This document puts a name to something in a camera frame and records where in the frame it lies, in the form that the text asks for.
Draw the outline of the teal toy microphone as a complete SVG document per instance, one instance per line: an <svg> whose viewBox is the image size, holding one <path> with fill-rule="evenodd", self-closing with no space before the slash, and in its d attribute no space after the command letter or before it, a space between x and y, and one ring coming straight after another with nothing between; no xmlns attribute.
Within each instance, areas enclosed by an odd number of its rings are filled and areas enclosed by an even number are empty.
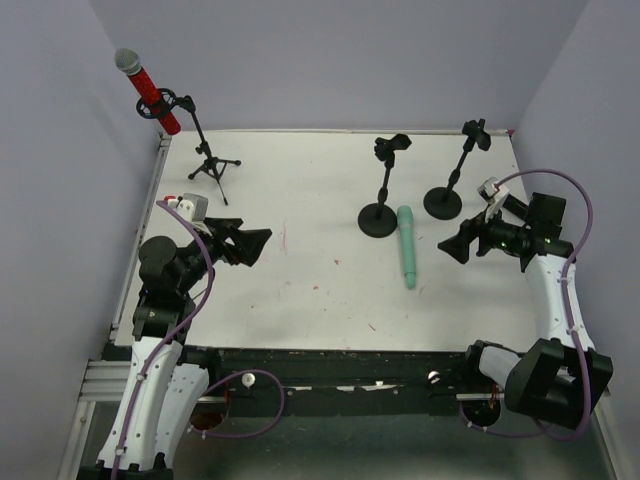
<svg viewBox="0 0 640 480"><path fill-rule="evenodd" d="M416 287L417 266L414 245L414 217L410 206L402 205L397 209L397 227L400 235L400 253L405 286L412 290Z"/></svg>

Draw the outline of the black round-base clip stand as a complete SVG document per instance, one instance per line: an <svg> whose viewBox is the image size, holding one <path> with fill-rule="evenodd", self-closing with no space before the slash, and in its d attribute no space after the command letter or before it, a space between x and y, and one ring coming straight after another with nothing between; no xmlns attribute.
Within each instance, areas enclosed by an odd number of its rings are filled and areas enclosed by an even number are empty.
<svg viewBox="0 0 640 480"><path fill-rule="evenodd" d="M384 165L384 177L377 201L364 206L357 218L360 230L369 237L377 239L388 237L397 227L396 213L386 204L388 184L391 171L395 166L396 152L407 150L411 144L409 136L403 133L398 133L390 139L382 137L375 139L374 155Z"/></svg>

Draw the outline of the black tripod shock-mount stand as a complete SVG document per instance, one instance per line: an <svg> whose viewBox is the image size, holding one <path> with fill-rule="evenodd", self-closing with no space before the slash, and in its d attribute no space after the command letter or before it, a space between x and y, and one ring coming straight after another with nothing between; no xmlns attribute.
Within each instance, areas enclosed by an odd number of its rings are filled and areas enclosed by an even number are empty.
<svg viewBox="0 0 640 480"><path fill-rule="evenodd" d="M173 90L167 88L160 88L159 93L160 99L152 103L148 103L143 98L140 98L136 103L137 113L145 119L161 120L167 119L173 109L179 107L191 115L200 139L200 144L195 147L195 151L198 155L203 155L204 160L187 178L194 180L198 174L205 174L212 178L220 190L224 205L228 206L229 202L224 193L221 179L228 165L239 167L242 165L242 162L240 160L222 159L212 154L210 145L205 138L196 114L195 102L190 95L177 96Z"/></svg>

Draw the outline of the red microphone silver head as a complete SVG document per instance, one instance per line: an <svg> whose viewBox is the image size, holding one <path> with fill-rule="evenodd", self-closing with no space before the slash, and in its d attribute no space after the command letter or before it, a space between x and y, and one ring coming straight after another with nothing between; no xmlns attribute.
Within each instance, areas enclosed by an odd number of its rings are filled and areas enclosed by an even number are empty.
<svg viewBox="0 0 640 480"><path fill-rule="evenodd" d="M136 109L147 119L157 120L168 135L176 135L181 125L173 115L163 94L142 67L136 52L128 48L119 48L114 54L116 67L123 72L140 95Z"/></svg>

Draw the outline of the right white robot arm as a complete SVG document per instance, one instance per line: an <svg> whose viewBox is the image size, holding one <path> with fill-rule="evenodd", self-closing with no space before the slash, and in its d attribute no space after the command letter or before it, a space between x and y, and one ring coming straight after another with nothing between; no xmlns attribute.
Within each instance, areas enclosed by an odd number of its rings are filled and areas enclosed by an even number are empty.
<svg viewBox="0 0 640 480"><path fill-rule="evenodd" d="M504 393L508 410L571 430L591 413L613 375L610 357L597 353L584 326L574 280L572 243L561 239L566 201L535 193L522 225L484 210L463 221L439 250L461 264L500 250L520 262L533 301L538 338L524 354L478 340L466 353L466 372Z"/></svg>

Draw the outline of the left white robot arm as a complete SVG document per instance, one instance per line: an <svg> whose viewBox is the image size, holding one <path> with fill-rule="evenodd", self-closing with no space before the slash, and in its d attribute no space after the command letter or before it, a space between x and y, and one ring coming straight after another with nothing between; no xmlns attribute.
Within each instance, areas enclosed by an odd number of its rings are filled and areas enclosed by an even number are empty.
<svg viewBox="0 0 640 480"><path fill-rule="evenodd" d="M253 266L269 229L242 229L240 219L207 218L186 226L191 242L167 236L144 241L138 252L142 281L133 314L131 364L116 418L95 465L80 479L171 479L173 460L210 369L183 359L186 336L203 308L191 289L215 279L214 265Z"/></svg>

